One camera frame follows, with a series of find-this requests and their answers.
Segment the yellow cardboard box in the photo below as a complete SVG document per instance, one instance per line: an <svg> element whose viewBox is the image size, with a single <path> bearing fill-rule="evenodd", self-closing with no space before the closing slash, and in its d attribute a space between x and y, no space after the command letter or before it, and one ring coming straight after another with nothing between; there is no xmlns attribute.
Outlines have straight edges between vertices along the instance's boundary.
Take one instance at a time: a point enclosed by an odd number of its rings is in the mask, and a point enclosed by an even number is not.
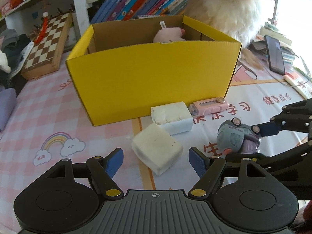
<svg viewBox="0 0 312 234"><path fill-rule="evenodd" d="M185 41L153 43L160 22ZM224 97L242 45L184 15L92 24L66 65L94 126L148 116L151 107Z"/></svg>

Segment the fluffy cream orange cat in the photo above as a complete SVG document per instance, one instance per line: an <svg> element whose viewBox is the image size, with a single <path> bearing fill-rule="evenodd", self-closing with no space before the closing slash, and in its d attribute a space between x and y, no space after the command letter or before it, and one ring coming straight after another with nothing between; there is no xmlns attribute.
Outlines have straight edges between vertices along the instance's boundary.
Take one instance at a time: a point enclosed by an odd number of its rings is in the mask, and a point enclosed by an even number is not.
<svg viewBox="0 0 312 234"><path fill-rule="evenodd" d="M268 19L269 0L189 0L184 15L210 25L242 44L240 59L262 69L247 48Z"/></svg>

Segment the wooden chess board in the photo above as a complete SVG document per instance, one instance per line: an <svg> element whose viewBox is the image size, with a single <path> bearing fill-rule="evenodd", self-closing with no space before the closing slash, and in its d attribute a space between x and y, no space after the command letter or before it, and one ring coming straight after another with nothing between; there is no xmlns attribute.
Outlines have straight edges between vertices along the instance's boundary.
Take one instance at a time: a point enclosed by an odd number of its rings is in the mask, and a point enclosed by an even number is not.
<svg viewBox="0 0 312 234"><path fill-rule="evenodd" d="M48 19L43 40L34 44L21 70L25 79L32 80L59 70L72 22L71 13Z"/></svg>

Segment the row of books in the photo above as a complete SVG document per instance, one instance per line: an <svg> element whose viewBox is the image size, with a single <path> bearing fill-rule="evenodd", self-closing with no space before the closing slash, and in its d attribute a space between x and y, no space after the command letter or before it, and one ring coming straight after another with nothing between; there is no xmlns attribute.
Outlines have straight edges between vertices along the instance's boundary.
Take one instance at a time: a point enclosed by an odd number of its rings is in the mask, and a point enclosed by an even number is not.
<svg viewBox="0 0 312 234"><path fill-rule="evenodd" d="M183 13L188 0L99 0L91 24Z"/></svg>

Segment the white foam block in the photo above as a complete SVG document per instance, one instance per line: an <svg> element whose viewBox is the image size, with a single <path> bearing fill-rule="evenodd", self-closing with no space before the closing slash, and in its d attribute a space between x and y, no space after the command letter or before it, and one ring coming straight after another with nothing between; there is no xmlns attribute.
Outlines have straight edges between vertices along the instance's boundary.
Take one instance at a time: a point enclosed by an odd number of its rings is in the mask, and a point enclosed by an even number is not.
<svg viewBox="0 0 312 234"><path fill-rule="evenodd" d="M164 129L152 123L132 139L136 156L156 175L171 168L183 153L183 146Z"/></svg>

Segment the pink checkered table mat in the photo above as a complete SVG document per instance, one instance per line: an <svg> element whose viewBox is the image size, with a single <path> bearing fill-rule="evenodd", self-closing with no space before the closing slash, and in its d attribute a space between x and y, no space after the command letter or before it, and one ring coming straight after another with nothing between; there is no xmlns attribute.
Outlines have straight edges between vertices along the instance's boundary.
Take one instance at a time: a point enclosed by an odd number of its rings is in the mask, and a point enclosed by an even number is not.
<svg viewBox="0 0 312 234"><path fill-rule="evenodd" d="M230 108L217 115L198 117L190 132L177 134L183 146L179 160L162 175L155 175L135 155L132 138L152 122L149 116L103 126L93 126L83 109L65 64L59 71L29 81L1 133L1 233L17 233L13 211L16 196L63 157L75 163L92 156L106 156L115 148L124 151L122 167L114 181L122 190L183 189L189 191L198 176L188 162L195 146L206 155L221 151L216 132L221 123L238 117L245 124L268 121L284 105L298 102L301 95L261 71L239 66L251 81L233 81L227 100Z"/></svg>

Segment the pink plush toy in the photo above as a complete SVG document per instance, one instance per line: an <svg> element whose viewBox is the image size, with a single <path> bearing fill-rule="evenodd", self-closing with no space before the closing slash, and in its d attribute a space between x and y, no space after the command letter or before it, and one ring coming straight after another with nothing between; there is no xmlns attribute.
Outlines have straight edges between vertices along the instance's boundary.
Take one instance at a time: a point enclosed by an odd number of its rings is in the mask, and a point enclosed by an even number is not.
<svg viewBox="0 0 312 234"><path fill-rule="evenodd" d="M153 39L153 43L169 43L185 41L183 38L185 30L180 27L166 27L164 21L160 22L161 29L157 32Z"/></svg>

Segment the pile of clothes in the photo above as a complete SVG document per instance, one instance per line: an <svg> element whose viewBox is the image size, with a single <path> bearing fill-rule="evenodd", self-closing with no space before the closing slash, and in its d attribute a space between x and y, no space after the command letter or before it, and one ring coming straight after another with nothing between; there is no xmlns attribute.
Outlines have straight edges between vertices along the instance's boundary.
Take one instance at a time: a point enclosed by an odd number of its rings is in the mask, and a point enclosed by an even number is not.
<svg viewBox="0 0 312 234"><path fill-rule="evenodd" d="M25 34L18 35L11 29L1 33L1 131L5 129L16 107L17 96L27 82L21 70L33 47L34 42Z"/></svg>

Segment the red ribbon on chessboard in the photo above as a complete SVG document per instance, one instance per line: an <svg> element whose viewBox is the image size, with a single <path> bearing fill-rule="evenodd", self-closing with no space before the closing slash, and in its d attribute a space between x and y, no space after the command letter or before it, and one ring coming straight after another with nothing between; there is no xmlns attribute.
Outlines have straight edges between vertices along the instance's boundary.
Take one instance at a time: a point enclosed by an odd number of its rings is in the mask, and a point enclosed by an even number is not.
<svg viewBox="0 0 312 234"><path fill-rule="evenodd" d="M49 17L48 12L44 12L43 13L42 28L41 28L37 38L34 40L34 44L39 44L43 40L45 32L46 32L47 27L48 27L48 17Z"/></svg>

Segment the white bookshelf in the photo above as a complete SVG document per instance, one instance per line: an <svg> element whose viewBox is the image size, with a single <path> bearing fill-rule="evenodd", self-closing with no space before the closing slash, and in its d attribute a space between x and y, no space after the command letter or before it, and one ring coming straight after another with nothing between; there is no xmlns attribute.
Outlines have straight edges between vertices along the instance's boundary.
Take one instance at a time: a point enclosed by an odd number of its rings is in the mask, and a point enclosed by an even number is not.
<svg viewBox="0 0 312 234"><path fill-rule="evenodd" d="M76 38L89 27L88 9L99 0L26 0L1 18L1 29L14 29L18 34L30 34L38 25L43 12L55 16L73 10Z"/></svg>

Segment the pink utility knife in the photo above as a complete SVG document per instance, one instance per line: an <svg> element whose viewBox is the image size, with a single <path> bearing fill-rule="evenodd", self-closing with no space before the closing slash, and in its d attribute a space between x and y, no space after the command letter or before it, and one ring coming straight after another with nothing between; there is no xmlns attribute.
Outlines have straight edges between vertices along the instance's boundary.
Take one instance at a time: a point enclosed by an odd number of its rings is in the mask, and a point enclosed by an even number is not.
<svg viewBox="0 0 312 234"><path fill-rule="evenodd" d="M229 107L224 97L200 100L192 103L188 109L192 116L206 116L212 113L223 112Z"/></svg>

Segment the white power adapter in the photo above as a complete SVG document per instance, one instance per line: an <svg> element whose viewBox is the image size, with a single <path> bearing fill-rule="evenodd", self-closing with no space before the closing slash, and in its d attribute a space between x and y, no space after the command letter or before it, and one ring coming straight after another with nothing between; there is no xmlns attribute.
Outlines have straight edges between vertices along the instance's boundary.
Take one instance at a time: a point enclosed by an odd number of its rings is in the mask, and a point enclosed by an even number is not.
<svg viewBox="0 0 312 234"><path fill-rule="evenodd" d="M151 118L153 123L169 135L189 132L194 124L192 115L183 101L151 107Z"/></svg>

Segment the black smartphone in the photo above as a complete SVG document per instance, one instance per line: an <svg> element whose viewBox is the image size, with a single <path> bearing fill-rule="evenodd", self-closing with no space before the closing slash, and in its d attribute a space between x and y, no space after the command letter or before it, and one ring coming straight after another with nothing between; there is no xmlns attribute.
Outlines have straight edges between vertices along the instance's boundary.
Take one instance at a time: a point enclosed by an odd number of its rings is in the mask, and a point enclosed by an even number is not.
<svg viewBox="0 0 312 234"><path fill-rule="evenodd" d="M279 40L269 35L265 35L264 39L267 48L269 69L277 74L285 75L284 59Z"/></svg>

